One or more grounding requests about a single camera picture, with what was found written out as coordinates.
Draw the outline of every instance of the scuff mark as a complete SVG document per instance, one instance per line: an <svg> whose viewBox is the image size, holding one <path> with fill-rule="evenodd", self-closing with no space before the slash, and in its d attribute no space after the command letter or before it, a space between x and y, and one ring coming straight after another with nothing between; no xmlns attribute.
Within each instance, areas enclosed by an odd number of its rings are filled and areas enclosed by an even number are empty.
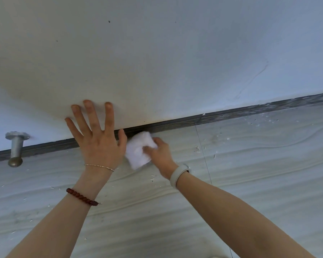
<svg viewBox="0 0 323 258"><path fill-rule="evenodd" d="M238 95L235 97L235 99L239 99L239 98L240 98L240 95L242 94L242 92L243 92L243 91L244 91L244 90L245 90L245 89L250 85L250 83L251 83L251 82L253 82L253 81L254 81L254 79L255 79L258 75L260 75L262 72L264 72L264 71L267 69L268 65L269 65L269 61L267 60L267 62L266 62L266 65L265 65L264 69L263 69L263 70L261 70L258 74L256 74L256 75L252 78L252 80L251 80L251 81L249 81L249 83L248 83L248 84L246 84L246 86L240 90L240 92L239 92L239 93L238 93Z"/></svg>

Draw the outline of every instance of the dark gray baseboard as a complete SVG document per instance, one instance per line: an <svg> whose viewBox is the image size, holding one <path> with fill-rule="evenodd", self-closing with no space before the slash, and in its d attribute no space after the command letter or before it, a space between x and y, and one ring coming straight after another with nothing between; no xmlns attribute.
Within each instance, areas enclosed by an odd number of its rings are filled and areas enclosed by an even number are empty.
<svg viewBox="0 0 323 258"><path fill-rule="evenodd" d="M323 104L323 93L295 99L280 100L249 107L211 112L206 113L205 115L201 114L180 119L173 119L147 125L135 126L132 128L124 129L124 131L128 138L130 138L141 131L149 131L151 133L155 133L159 131L183 128L186 126L193 126L214 121L239 118L253 114L317 104ZM27 146L23 147L22 157L36 156L54 151L72 149L75 147L78 147L78 143L73 138L33 146ZM11 150L0 151L0 161L8 160L10 158L10 153Z"/></svg>

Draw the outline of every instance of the white cloth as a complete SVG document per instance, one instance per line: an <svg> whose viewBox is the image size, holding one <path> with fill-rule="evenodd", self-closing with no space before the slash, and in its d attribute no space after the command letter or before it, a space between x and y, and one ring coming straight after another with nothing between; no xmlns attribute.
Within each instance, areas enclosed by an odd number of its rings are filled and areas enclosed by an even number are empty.
<svg viewBox="0 0 323 258"><path fill-rule="evenodd" d="M129 161L132 169L136 170L139 167L151 161L149 155L142 151L142 147L149 146L157 148L157 144L153 141L151 134L147 131L140 132L131 138L127 143L126 158Z"/></svg>

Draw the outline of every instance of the wooden bead bracelet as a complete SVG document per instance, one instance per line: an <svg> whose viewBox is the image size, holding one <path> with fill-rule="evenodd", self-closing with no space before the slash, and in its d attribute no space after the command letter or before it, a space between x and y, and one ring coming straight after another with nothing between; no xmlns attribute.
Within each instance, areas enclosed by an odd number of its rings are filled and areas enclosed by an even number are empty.
<svg viewBox="0 0 323 258"><path fill-rule="evenodd" d="M86 204L89 204L92 206L97 206L99 204L98 202L88 199L87 197L81 195L80 193L78 193L74 189L67 188L66 191L67 191L67 193L74 195L76 198L79 198L81 201L85 202Z"/></svg>

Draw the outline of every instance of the white marble tile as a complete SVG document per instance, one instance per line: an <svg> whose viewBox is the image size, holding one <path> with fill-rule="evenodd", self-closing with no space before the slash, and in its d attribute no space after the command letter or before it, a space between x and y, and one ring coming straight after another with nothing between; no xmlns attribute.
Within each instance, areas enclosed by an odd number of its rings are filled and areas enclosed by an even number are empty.
<svg viewBox="0 0 323 258"><path fill-rule="evenodd" d="M323 258L323 105L208 123L197 130L212 184L243 199Z"/></svg>
<svg viewBox="0 0 323 258"><path fill-rule="evenodd" d="M155 134L176 161L210 182L196 128ZM79 149L0 162L0 257L4 257L65 195L83 170ZM231 257L230 250L153 165L125 161L91 208L72 257Z"/></svg>

